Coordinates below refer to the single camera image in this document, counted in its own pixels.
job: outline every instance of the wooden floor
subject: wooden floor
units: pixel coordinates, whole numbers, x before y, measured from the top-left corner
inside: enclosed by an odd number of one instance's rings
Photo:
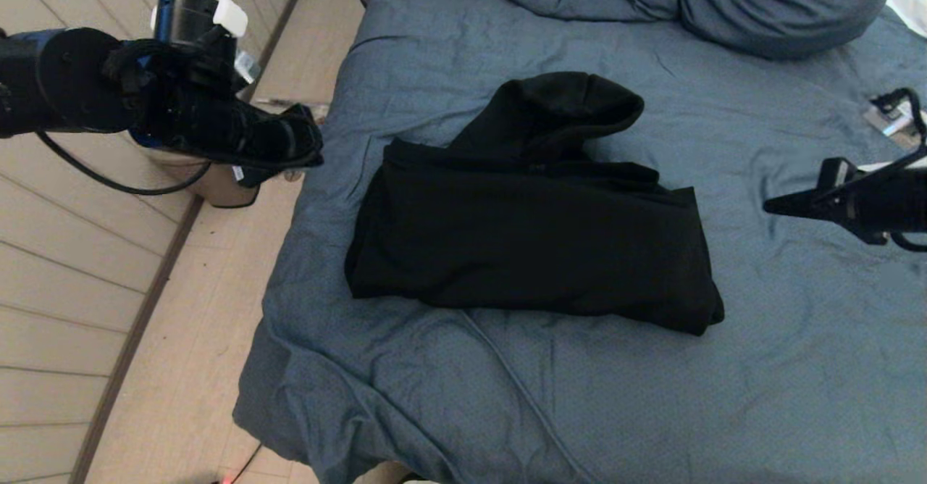
[[[330,101],[364,10],[357,0],[299,0],[256,97]],[[110,415],[87,481],[228,481],[258,445],[232,423],[238,375],[300,183],[274,179],[249,209],[204,206]],[[358,482],[394,484],[381,464]],[[261,450],[240,484],[317,482]]]

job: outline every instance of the wall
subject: wall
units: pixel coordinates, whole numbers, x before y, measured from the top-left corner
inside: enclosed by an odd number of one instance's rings
[[[149,36],[156,0],[0,0],[9,33]],[[258,56],[287,0],[234,0]],[[175,183],[122,137],[53,134],[138,186]],[[0,141],[0,481],[67,482],[139,306],[192,197],[107,190],[33,135]]]

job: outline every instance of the bedsheet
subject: bedsheet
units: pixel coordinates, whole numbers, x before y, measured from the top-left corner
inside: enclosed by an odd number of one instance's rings
[[[727,316],[702,338],[615,316],[354,300],[343,274],[385,144],[450,143],[503,82],[602,75],[647,106],[595,160],[693,185]],[[441,482],[920,482],[925,265],[774,217],[826,157],[901,151],[866,99],[927,93],[927,46],[884,11],[800,61],[676,22],[542,18],[506,0],[370,0],[240,381],[235,421],[325,483],[398,460]]]

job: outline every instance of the bed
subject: bed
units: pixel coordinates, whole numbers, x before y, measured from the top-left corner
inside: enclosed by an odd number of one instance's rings
[[[774,61],[679,22],[369,0],[235,421],[324,483],[384,460],[440,482],[923,481],[923,259],[762,210],[813,187],[824,158],[901,155],[861,114],[901,85],[927,95],[927,44],[877,15],[848,44]],[[447,144],[503,82],[554,71],[645,98],[588,154],[695,187],[726,308],[701,338],[617,316],[352,299],[345,253],[385,144]]]

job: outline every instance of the folded black garment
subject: folded black garment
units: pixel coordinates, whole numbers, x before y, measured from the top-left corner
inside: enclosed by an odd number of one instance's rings
[[[702,335],[724,306],[695,192],[582,151],[642,111],[621,85],[553,72],[504,84],[446,149],[393,141],[358,213],[351,293],[618,314]]]

